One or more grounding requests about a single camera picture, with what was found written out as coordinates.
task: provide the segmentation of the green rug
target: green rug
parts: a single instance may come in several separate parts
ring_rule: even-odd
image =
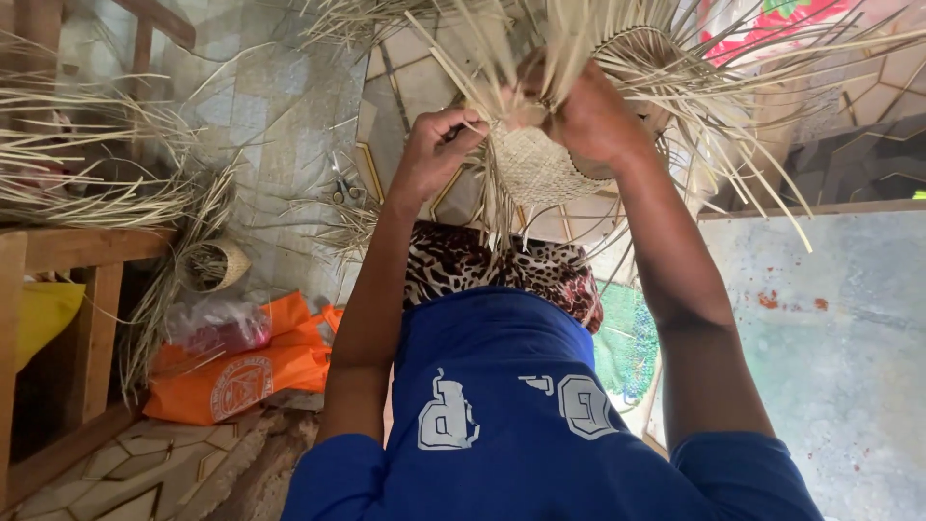
[[[632,287],[598,282],[605,321],[594,341],[595,373],[610,394],[621,396],[626,408],[636,407],[656,370],[659,339],[643,294]]]

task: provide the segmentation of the blue shirt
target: blue shirt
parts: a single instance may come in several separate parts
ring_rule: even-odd
[[[282,519],[821,520],[784,444],[691,436],[671,462],[627,432],[592,338],[524,291],[482,287],[403,316],[394,425],[299,462]]]

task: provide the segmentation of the woven straw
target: woven straw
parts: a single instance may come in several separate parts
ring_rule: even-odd
[[[208,247],[218,248],[222,252],[224,260],[226,261],[225,276],[222,277],[221,282],[215,287],[202,289],[203,285],[197,284],[195,273],[191,273],[190,269],[187,267],[187,259],[189,259],[190,254],[197,249]],[[181,254],[181,258],[178,260],[177,264],[178,269],[181,270],[180,279],[183,287],[195,291],[196,293],[212,293],[213,291],[219,291],[220,289],[238,282],[238,279],[244,275],[244,272],[251,267],[251,260],[247,258],[247,255],[244,255],[244,252],[238,248],[234,241],[228,238],[220,238],[210,239],[191,245]]]
[[[612,183],[611,179],[582,175],[572,164],[569,151],[536,127],[509,132],[504,123],[497,123],[490,136],[502,184],[522,207],[563,204]]]

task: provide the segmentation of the leopard print fabric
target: leopard print fabric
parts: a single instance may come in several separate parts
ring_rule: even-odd
[[[584,250],[535,239],[528,239],[525,248],[516,236],[511,243],[493,262],[478,230],[416,222],[408,248],[404,308],[473,287],[515,287],[547,299],[596,333],[604,312],[592,269],[577,266]]]

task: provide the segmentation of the orange plastic bag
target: orange plastic bag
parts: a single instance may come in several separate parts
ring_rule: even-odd
[[[337,333],[341,310],[331,305],[312,315],[296,292],[263,306],[270,316],[270,343],[263,349],[215,360],[191,357],[178,346],[157,354],[144,413],[152,418],[211,426],[247,409],[276,390],[322,392],[331,348],[318,326]]]

